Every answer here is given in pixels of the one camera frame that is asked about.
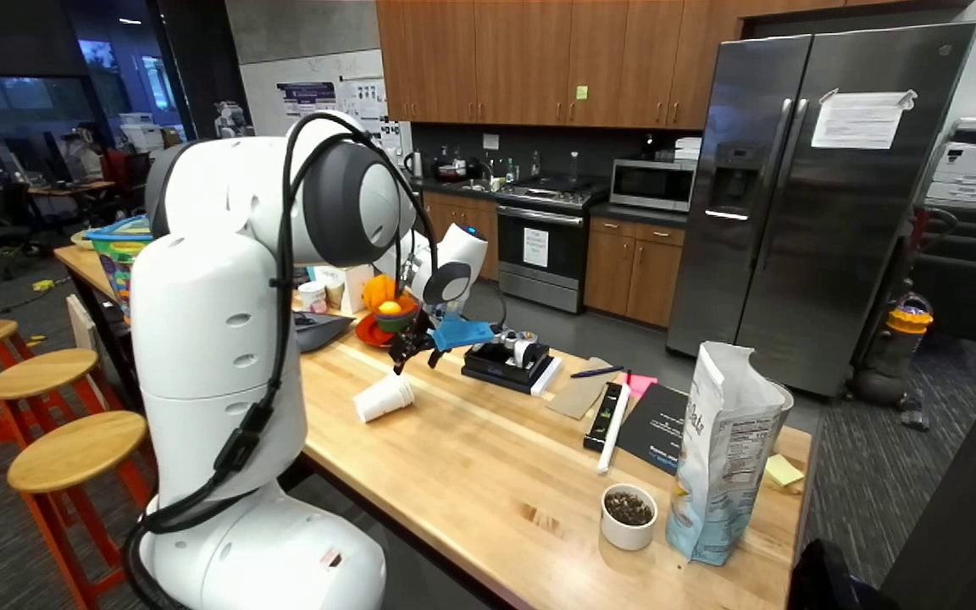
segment microwave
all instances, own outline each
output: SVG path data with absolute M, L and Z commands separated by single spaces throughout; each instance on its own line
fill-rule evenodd
M 611 203 L 688 212 L 693 160 L 614 160 Z

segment backsplash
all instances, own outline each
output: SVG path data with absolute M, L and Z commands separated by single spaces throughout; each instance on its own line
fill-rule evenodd
M 622 132 L 622 128 L 517 128 L 517 124 L 412 124 L 412 149 L 420 149 L 423 169 L 439 157 L 468 160 L 511 160 L 517 175 L 569 171 L 569 151 L 579 151 L 579 171 L 606 178 L 614 160 L 649 157 L 671 149 L 679 135 L 693 132 Z

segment paper sign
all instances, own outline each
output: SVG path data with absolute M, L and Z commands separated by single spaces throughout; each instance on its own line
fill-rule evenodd
M 830 96 L 821 104 L 812 149 L 890 149 L 912 92 Z
M 550 267 L 550 231 L 522 231 L 522 262 L 531 267 Z

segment small bowl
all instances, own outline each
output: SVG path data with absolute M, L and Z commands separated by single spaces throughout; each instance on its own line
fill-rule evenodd
M 611 484 L 598 493 L 598 534 L 611 545 L 626 549 L 626 551 L 648 549 L 654 540 L 654 525 L 658 525 L 658 502 L 649 492 L 636 484 Z

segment oven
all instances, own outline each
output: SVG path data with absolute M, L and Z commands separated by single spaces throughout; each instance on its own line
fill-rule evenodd
M 579 310 L 587 209 L 497 203 L 497 287 L 550 309 Z

